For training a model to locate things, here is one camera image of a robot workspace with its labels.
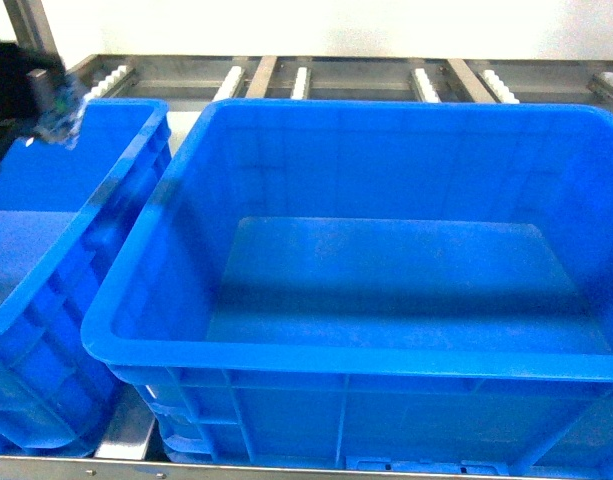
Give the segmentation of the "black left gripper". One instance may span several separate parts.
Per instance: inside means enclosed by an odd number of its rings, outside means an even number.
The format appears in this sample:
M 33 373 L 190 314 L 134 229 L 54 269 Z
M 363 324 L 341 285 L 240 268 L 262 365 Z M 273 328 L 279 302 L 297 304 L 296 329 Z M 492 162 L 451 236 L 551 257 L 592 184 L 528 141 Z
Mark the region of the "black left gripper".
M 33 133 L 42 114 L 29 77 L 34 70 L 45 71 L 53 89 L 65 84 L 58 54 L 0 42 L 0 163 L 18 138 Z

